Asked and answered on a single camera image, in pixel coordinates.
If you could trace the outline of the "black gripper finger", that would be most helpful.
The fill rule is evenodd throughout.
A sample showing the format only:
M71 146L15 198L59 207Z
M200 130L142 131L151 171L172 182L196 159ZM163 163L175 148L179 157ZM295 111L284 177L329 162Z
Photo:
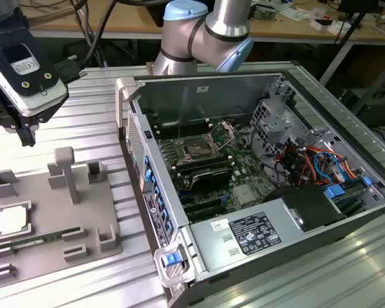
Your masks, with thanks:
M17 135L19 136L23 147L33 147L35 145L35 134L30 128L18 128Z

